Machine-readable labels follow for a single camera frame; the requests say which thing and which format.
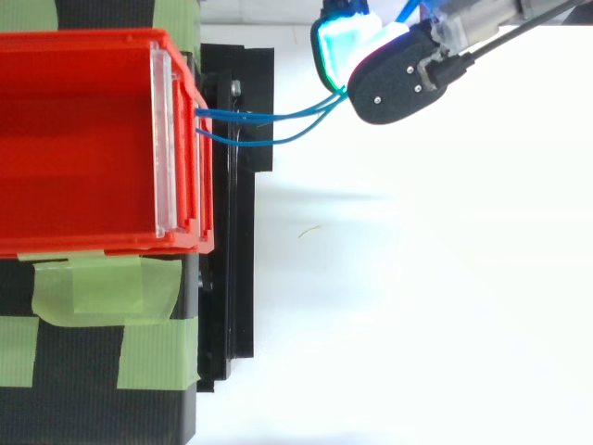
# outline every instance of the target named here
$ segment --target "red plastic bin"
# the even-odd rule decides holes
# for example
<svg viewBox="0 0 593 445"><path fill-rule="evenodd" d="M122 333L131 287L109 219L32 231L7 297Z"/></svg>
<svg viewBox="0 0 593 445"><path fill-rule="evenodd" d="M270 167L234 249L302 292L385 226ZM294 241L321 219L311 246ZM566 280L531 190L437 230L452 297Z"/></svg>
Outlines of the red plastic bin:
<svg viewBox="0 0 593 445"><path fill-rule="evenodd" d="M0 257L210 252L205 107L164 31L0 34Z"/></svg>

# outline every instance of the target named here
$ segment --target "blue light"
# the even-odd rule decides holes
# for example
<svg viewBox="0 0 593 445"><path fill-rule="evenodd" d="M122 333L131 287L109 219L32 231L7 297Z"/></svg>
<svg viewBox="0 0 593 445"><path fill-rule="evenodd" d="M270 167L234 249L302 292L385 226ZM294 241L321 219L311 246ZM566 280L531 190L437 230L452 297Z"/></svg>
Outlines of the blue light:
<svg viewBox="0 0 593 445"><path fill-rule="evenodd" d="M410 29L403 23L383 27L374 13L355 14L323 23L319 42L323 66L335 89L346 86L354 69L369 54Z"/></svg>

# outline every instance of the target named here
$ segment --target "blue wire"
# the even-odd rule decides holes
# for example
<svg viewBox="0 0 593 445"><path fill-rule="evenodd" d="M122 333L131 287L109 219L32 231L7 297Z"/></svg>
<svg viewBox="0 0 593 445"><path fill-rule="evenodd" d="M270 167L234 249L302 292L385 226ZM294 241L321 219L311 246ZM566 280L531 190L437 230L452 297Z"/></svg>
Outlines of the blue wire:
<svg viewBox="0 0 593 445"><path fill-rule="evenodd" d="M420 6L422 0L408 0L408 3L404 6L401 10L399 15L397 16L396 22L397 23L405 23L407 19L414 13L416 8Z"/></svg>
<svg viewBox="0 0 593 445"><path fill-rule="evenodd" d="M228 146L278 146L281 144L289 144L291 142L296 141L298 138L304 136L305 134L309 133L311 130L314 130L320 123L323 122L325 118L329 116L329 114L336 108L339 104L344 102L347 99L345 95L340 97L337 102L333 103L332 105L328 106L328 108L322 113L322 115L317 118L315 122L313 122L308 128L303 130L302 132L295 134L294 136L288 137L286 139L280 139L276 141L254 141L254 142L242 142L242 141L234 141L232 139L227 139L224 137L217 136L216 134L212 134L209 132L205 132L204 130L200 130L196 128L196 131L199 134L202 134L214 141L221 142Z"/></svg>
<svg viewBox="0 0 593 445"><path fill-rule="evenodd" d="M331 96L323 100L313 107L309 107L292 114L274 115L274 114L258 114L258 113L237 113L233 111L225 111L220 109L197 109L196 116L217 119L220 121L240 122L240 123L272 123L276 121L286 121L289 119L299 119L308 116L314 116L320 112L324 112L333 105L340 103L347 96L346 89L338 90Z"/></svg>
<svg viewBox="0 0 593 445"><path fill-rule="evenodd" d="M227 110L222 110L222 109L207 109L207 108L198 109L196 111L196 114L198 114L198 115L220 114L220 115L246 116L248 118L290 118L293 116L301 116L301 115L309 116L311 114L317 114L317 111L320 108L325 108L326 105L330 104L335 99L344 96L345 94L346 94L346 88L342 88L341 90L335 91L332 95L330 95L328 98L324 99L319 104L314 105L309 108L306 108L306 109L303 109L302 111L299 111L297 113L292 113L292 114L275 115L275 114L258 114L258 113L245 113L245 112L241 113L241 112L227 111Z"/></svg>

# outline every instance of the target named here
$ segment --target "green painter's tape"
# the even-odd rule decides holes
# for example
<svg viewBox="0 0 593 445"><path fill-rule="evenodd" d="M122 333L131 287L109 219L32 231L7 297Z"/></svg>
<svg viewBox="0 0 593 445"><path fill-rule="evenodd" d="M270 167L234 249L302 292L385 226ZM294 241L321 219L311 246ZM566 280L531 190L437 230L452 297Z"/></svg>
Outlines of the green painter's tape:
<svg viewBox="0 0 593 445"><path fill-rule="evenodd" d="M39 319L0 317L0 387L31 388Z"/></svg>
<svg viewBox="0 0 593 445"><path fill-rule="evenodd" d="M0 0L0 32L57 31L55 0Z"/></svg>
<svg viewBox="0 0 593 445"><path fill-rule="evenodd" d="M125 327L118 389L184 391L197 380L197 318Z"/></svg>
<svg viewBox="0 0 593 445"><path fill-rule="evenodd" d="M103 250L89 250L85 252L20 253L17 257L22 262L50 261L67 260L68 258L105 257L105 252Z"/></svg>
<svg viewBox="0 0 593 445"><path fill-rule="evenodd" d="M180 51L194 53L197 59L196 27L200 21L196 0L156 0L153 27L166 30Z"/></svg>
<svg viewBox="0 0 593 445"><path fill-rule="evenodd" d="M142 313L140 257L70 258L75 313Z"/></svg>
<svg viewBox="0 0 593 445"><path fill-rule="evenodd" d="M33 312L60 327L165 323L181 285L181 261L80 258L35 264Z"/></svg>

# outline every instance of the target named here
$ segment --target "white backdrop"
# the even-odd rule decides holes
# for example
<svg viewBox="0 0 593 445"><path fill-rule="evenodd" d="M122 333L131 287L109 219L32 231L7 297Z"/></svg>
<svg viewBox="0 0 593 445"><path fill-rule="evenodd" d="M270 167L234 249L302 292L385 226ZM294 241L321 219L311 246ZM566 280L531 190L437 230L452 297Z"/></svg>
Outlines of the white backdrop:
<svg viewBox="0 0 593 445"><path fill-rule="evenodd" d="M327 96L307 28L203 33L276 48L277 112ZM193 443L593 443L591 38L537 30L406 121L345 104L276 149L256 359L198 396Z"/></svg>

